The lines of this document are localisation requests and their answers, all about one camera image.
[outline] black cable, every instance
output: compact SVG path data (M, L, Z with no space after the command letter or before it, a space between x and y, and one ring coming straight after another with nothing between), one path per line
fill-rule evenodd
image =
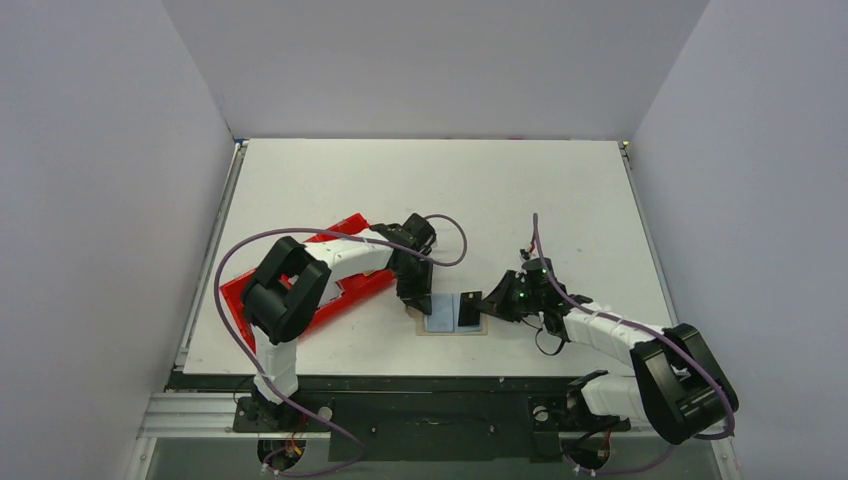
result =
M604 431L606 431L606 430L609 430L609 429L611 429L611 428L615 427L616 425L618 425L619 423L621 423L621 420L620 420L620 419L618 419L618 418L610 419L610 420L609 420L609 421L607 421L605 424L602 424L602 425L600 425L600 426L598 426L598 427L594 428L593 430L590 430L590 431L586 432L586 433L585 433L582 437L578 438L577 440L575 440L575 441L573 441L573 442L566 442L566 443L565 443L565 445L566 445L566 446L565 446L565 448L563 448L563 452L562 452L562 453L563 453L563 454L568 454L568 452L569 452L569 451L571 451L571 450L578 450L578 449L579 449L579 450L591 451L591 450L587 450L587 449L585 449L585 448L582 448L582 447L580 446L580 444L581 444L581 443L583 443L583 442L585 442L585 441L586 441L586 440L588 440L589 438L591 438L593 435L597 435L597 434L599 434L599 433L601 433L601 432L604 432Z
M544 350L542 349L542 346L541 346L541 345L539 345L539 334L541 334L541 333L542 333L545 329L544 329L544 328L542 328L542 327L537 327L536 325L533 325L532 323L528 322L528 321L527 321L526 319L524 319L524 318L522 318L522 319L521 319L521 321L522 321L525 325L527 325L528 327L530 327L530 328L535 328L535 329L536 329L536 337L533 339L533 341L536 343L536 348L538 348L540 352L542 352L544 355L547 355L547 356L549 356L549 357L555 357L555 356L559 355L559 352L561 352L561 351L562 351L562 348L565 346L565 339L564 339L564 338L560 338L560 340L559 340L559 346L558 346L558 347L557 347L557 349L554 351L554 353L546 352L546 351L544 351Z
M540 328L539 330L536 330L536 337L535 337L535 338L534 338L534 340L533 340L534 342L536 342L536 348L538 348L540 352L542 352L543 354L545 354L545 355L547 355L547 356L549 356L549 357L555 357L555 356L559 355L559 352L561 352L561 351L562 351L562 347L564 347L564 346L565 346L565 339L564 339L564 338L560 338L560 339L559 339L559 346L557 347L557 349L556 349L556 350L554 350L554 353L548 353L548 352L546 352L546 351L542 350L542 347L539 345L539 334L540 334L540 333L542 333L542 329L541 329L541 328Z
M234 388L234 389L233 389L233 403L235 403L236 405L238 405L238 400L236 400L236 394L238 393L238 391L239 391L239 390L241 390L241 387L243 387L243 386L244 386L244 383L245 383L245 382L247 382L248 380L252 379L252 378L253 378L252 376L244 377L244 378L242 378L242 379L241 379L241 381L240 381L240 382L236 385L236 388Z

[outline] wire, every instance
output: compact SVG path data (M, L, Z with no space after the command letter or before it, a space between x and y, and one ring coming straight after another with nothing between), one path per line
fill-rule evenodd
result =
M612 428L608 428L607 434L604 436L604 441L601 442L601 446L598 447L598 450L603 450L604 446L607 445L607 444L609 444L610 449L612 449L612 444L610 443L611 439L612 439Z
M245 383L247 383L247 381L248 381L248 380L251 380L251 379L253 379L253 377L252 377L252 376L251 376L251 377L244 377L244 378L243 378L243 379L242 379L242 380L238 383L238 385L236 385L236 388L234 388L234 389L233 389L233 403L235 403L236 405L238 405L238 400L236 400L236 394L238 393L238 391L239 391L239 390L241 390L241 387L243 387L243 386L244 386L244 384L245 384Z
M561 351L562 351L562 347L564 347L564 346L565 346L565 339L560 338L559 346L558 346L558 347L557 347L557 349L554 351L554 353L546 352L546 351L544 351L544 350L542 349L542 346L541 346L541 345L539 345L539 335L540 335L540 334L541 334L541 333L542 333L545 329L544 329L544 328L542 328L542 327L537 327L536 325L533 325L532 323L528 322L528 321L527 321L526 319L524 319L524 318L522 318L522 319L521 319L521 321L522 321L525 325L527 325L528 327L536 329L536 337L533 339L533 341L536 343L536 348L538 348L540 352L542 352L543 354L545 354L545 355L547 355L547 356L549 356L549 357L555 357L555 356L559 355L559 352L561 352Z
M539 237L539 214L538 213L533 214L533 238L535 238L536 249L539 251L539 257L545 258L544 253L542 253L542 239ZM612 320L613 322L621 323L622 325L626 325L630 328L635 328L636 330L641 330L641 331L647 333L648 335L651 335L652 337L656 338L660 342L664 343L675 354L677 354L680 358L682 358L683 361L686 362L686 364L689 367L692 368L692 370L695 370L695 372L697 372L698 375L703 377L704 381L707 382L707 385L709 385L710 388L712 388L716 392L716 395L718 396L718 399L721 402L721 405L724 407L724 412L727 414L727 424L724 426L724 430L721 431L720 433L698 434L698 435L695 435L695 438L698 438L698 439L701 439L701 440L721 440L723 438L727 438L727 437L730 437L730 436L733 435L733 430L736 428L736 417L733 415L733 407L730 405L730 400L727 398L727 395L724 393L724 390L721 388L721 386L718 384L718 382L716 382L715 379L713 379L713 377L709 373L707 373L706 370L704 370L704 367L702 367L698 362L696 362L694 358L692 358L688 353L683 351L682 348L678 347L677 344L672 342L668 337L666 337L665 335L663 335L659 332L654 331L652 328L650 328L648 326L645 326L645 325L638 323L638 322L627 320L624 317L618 317L618 316L612 315L612 314L607 313L607 312L595 312L592 309L586 308L585 306L581 305L580 303L577 303L576 301L574 301L573 298L569 297L562 290L562 288L559 286L559 283L557 282L556 277L554 277L553 268L548 268L546 270L547 270L548 280L550 280L551 285L554 287L554 290L556 290L556 292L559 293L560 296L563 299L565 299L565 301L570 303L572 307L577 308L578 310L580 310L584 313L588 313L589 315L595 315L595 316L598 316L598 317L601 317L601 318L605 318L607 320Z
M542 350L542 346L541 346L541 345L539 345L539 335L540 335L541 333L542 333L542 329L541 329L541 328L540 328L540 329L538 329L538 330L536 330L536 337L533 339L533 341L534 341L534 342L536 342L536 348L538 348L540 352L542 352L543 354L545 354L545 355L547 355L547 356L549 356L549 357L555 357L555 356L559 355L559 352L561 352L561 351L562 351L562 347L564 347L564 346L565 346L565 339L564 339L564 338L560 338L560 339L559 339L559 346L557 347L557 349L556 349L556 350L554 350L554 353L549 353L549 352L546 352L546 351Z
M614 470L597 470L597 471L596 470L590 470L588 468L581 467L580 465L577 465L577 462L575 462L567 454L565 455L565 458L567 458L568 461L571 462L572 465L575 465L576 471L578 471L580 473L586 473L586 474L592 475L594 477L594 476L603 476L603 475L629 475L629 474L633 474L633 473L647 472L648 470L650 470L650 469L656 467L657 465L661 464L662 462L668 460L668 457L671 456L672 452L674 452L674 445L669 444L668 448L665 450L665 452L662 453L662 455L660 455L659 457L651 460L650 462L648 462L644 465L640 465L638 467L631 467L631 468L616 468Z
M292 432L291 437L289 437L289 445L291 445L292 450L294 450L295 453L297 453L298 455L303 455L303 452L300 451L300 447L298 447L297 443L295 443L294 436L297 435L298 433L300 433L300 431L303 430L303 427L305 427L305 426L306 426L306 415L301 413L300 414L300 423L298 424L295 431Z
M458 265L460 262L462 262L462 260L465 259L465 254L468 252L468 237L465 235L465 230L462 229L462 226L456 220L454 220L453 218L451 218L447 215L441 214L441 213L428 215L424 218L425 219L440 218L440 219L443 219L443 220L447 220L448 222L452 223L456 227L456 229L459 231L460 236L462 237L462 253L460 253L459 257L456 260L453 260L453 261L450 261L450 262L436 260L436 259L430 258L427 255L424 255L420 252L417 252L417 251L415 251L411 248L405 247L403 245L398 245L396 243L392 243L392 242L385 241L385 240L368 239L367 243L375 244L375 245L383 245L383 246L386 246L386 247L393 248L395 250L400 250L402 252L409 253L410 255L412 255L414 257L426 260L426 261L432 263L433 265L439 265L439 266L442 266L442 267L452 267L452 266ZM214 277L214 280L213 280L213 283L212 283L213 289L214 289L214 292L215 292L213 298L215 300L215 309L218 311L218 316L221 318L221 322L224 324L224 328L227 329L227 332L230 334L230 337L232 337L233 341L236 342L236 344L239 346L241 351L244 352L244 354L247 356L248 360L250 360L250 363L252 363L253 366L256 368L257 374L260 377L262 377L262 380L265 382L265 385L267 385L268 388L272 392L274 392L274 395L277 395L278 397L280 397L280 399L282 399L282 401L285 402L288 406L294 408L295 410L299 411L303 415L306 415L307 417L312 418L313 420L316 420L318 423L325 425L325 426L339 432L341 435L347 437L348 439L353 441L355 444L357 444L361 448L360 453L356 457L354 457L350 460L347 460L345 462L336 464L336 465L331 465L329 467L320 468L318 470L313 470L311 472L297 472L297 473L285 472L285 471L278 472L284 477L313 477L313 476L323 475L325 473L330 473L330 472L340 470L342 468L353 465L354 463L360 461L362 459L362 457L365 456L365 448L366 448L365 444L362 442L362 440L357 438L354 434L350 433L349 431L347 431L343 427L339 426L338 424L324 419L323 417L309 411L308 409L302 407L297 402L295 402L295 401L291 400L290 398L288 398L287 396L283 395L283 393L280 391L280 389L278 389L276 387L276 385L274 385L274 383L271 382L268 379L268 377L265 375L265 369L262 368L262 364L259 363L259 361L256 359L256 356L253 354L253 352L250 350L250 348L244 343L244 341L241 339L241 336L236 332L236 330L230 324L229 320L227 320L227 314L225 313L223 303L221 302L221 276L224 273L224 266L226 266L227 262L230 260L230 258L237 251L239 251L245 245L253 243L253 242L255 242L255 241L257 241L261 238L266 238L266 237L270 237L270 236L274 236L274 235L289 235L289 234L294 234L294 233L306 233L306 234L311 234L311 235L321 234L321 235L327 235L327 236L336 237L336 238L343 238L345 240L350 240L350 241L354 241L354 242L362 242L362 243L366 242L363 238L357 237L355 235L348 235L346 233L334 232L334 231L331 231L331 230L324 230L324 229L320 229L320 228L279 228L279 229L267 230L265 232L260 232L260 233L251 235L251 236L245 238L244 240L241 240L240 242L233 245L233 247L230 248L223 255L223 257L221 257L221 261L218 264L218 268L215 270L215 277ZM272 459L274 457L274 455L277 455L281 452L282 452L281 449L277 449L277 450L271 452L268 456L265 457L265 460L263 461L263 466L268 465L268 462L270 461L270 459Z
M613 419L608 420L606 423L595 428L594 430L590 430L590 431L586 432L582 437L578 438L577 440L570 442L570 443L567 443L566 448L563 449L562 454L568 455L568 452L570 450L574 450L574 449L578 449L578 448L581 449L581 450L585 450L582 447L580 447L581 443L583 443L586 440L592 438L593 436L603 432L604 430L612 431L612 428L615 427L616 425L618 425L619 423L621 423L621 420L619 420L618 418L613 418Z

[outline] black motor joint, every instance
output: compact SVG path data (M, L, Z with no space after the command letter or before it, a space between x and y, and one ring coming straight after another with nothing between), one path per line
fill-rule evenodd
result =
M541 313L545 330L551 335L568 340L563 317L573 306L566 302L550 279L554 277L549 258L533 258L525 261L521 271L507 270L501 281L486 298L479 302L481 312L494 317L520 322L528 316ZM565 285L557 286L565 292ZM590 303L592 299L583 295L569 295L575 302Z
M371 230L392 243L422 255L429 255L436 242L436 230L427 219L417 213L410 215L403 225L381 223L371 226ZM397 278L397 295L401 301L426 315L432 314L430 291L433 264L409 252L395 250L389 259L388 267Z

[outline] black bracket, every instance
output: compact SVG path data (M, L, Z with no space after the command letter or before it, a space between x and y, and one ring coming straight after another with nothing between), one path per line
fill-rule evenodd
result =
M403 225L378 223L372 225L371 230L392 243L424 255L430 254L433 243L436 242L436 230L427 219L417 213L410 215ZM425 315L431 315L433 313L430 299L433 264L408 252L395 250L389 258L388 267L397 278L397 295L404 305Z
M291 288L280 277L297 277ZM244 315L271 343L290 342L309 322L330 279L330 268L292 237L274 243L241 294Z
M739 409L736 392L701 333L681 323L664 335L689 354L719 384L733 411ZM662 438L674 445L703 431L727 415L718 394L698 373L659 340L637 343L630 350L636 382L651 425Z

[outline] metal frame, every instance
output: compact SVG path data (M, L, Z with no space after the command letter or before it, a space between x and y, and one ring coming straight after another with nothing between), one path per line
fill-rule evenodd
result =
M224 190L221 193L221 202L218 204L218 212L215 216L215 223L212 226L212 232L210 232L209 241L206 244L206 253L203 256L200 276L197 280L197 286L195 286L194 289L194 295L192 296L188 316L186 317L186 325L183 330L182 340L180 341L180 348L177 351L176 358L174 359L174 367L177 370L182 370L185 365L186 357L188 356L188 347L191 343L191 337L194 334L194 326L197 323L200 303L203 300L203 295L206 291L206 285L209 283L209 278L212 276L212 263L215 261L215 253L218 251L218 245L221 241L221 232L224 230L224 224L227 221L227 214L230 210L233 193L236 190L236 184L238 183L241 166L244 163L244 156L247 154L249 142L250 140L242 140L235 144L233 150L233 159L230 162L230 170L227 173L227 180L224 183Z
M174 369L166 387L167 393L155 393L151 396L147 412L144 415L133 456L128 469L128 478L143 479L147 475L156 446L157 438L289 438L291 432L274 433L237 433L232 430L236 414L237 399L246 396L250 383L244 375L186 375L182 373L188 346L191 342L200 302L203 298L210 274L212 263L219 245L221 231L226 222L238 176L249 145L248 140L237 143L233 152L232 164L222 192L217 218L210 234L205 252L203 267L198 278L191 310L186 319L180 349L174 361ZM668 285L662 266L656 252L650 230L647 225L642 204L636 191L626 149L626 142L619 143L622 162L630 183L631 191L636 201L642 227L648 242L651 256L659 277L663 296L674 325L678 319L674 305L669 295ZM345 395L357 393L373 395L382 393L503 393L534 395L539 392L563 392L564 386L571 378L425 378L425 377L330 377L304 376L300 377L300 391L307 395L311 393L339 392ZM656 437L657 434L647 423L633 423L631 430L620 432L623 437ZM708 433L718 432L720 428L711 428ZM579 432L559 432L560 438L573 438ZM329 439L329 432L302 432L295 438ZM716 463L722 478L728 480L741 479L741 473L733 452L730 439L712 442Z
M145 480L147 478L147 471L150 470L150 461L155 449L155 438L148 437L136 440L127 468L127 480Z

